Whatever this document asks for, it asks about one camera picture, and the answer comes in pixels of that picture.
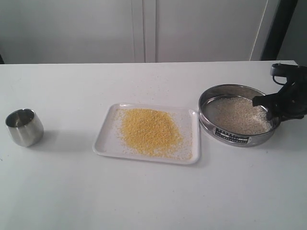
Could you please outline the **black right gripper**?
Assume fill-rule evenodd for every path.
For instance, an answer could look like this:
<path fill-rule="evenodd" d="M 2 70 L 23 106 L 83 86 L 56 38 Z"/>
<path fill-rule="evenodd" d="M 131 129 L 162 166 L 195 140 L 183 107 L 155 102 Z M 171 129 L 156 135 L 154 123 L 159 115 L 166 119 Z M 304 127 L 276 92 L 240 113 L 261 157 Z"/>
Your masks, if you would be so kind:
<path fill-rule="evenodd" d="M 307 69 L 300 68 L 294 81 L 286 81 L 277 94 L 255 96 L 252 105 L 267 109 L 268 121 L 302 119 L 307 114 Z"/>

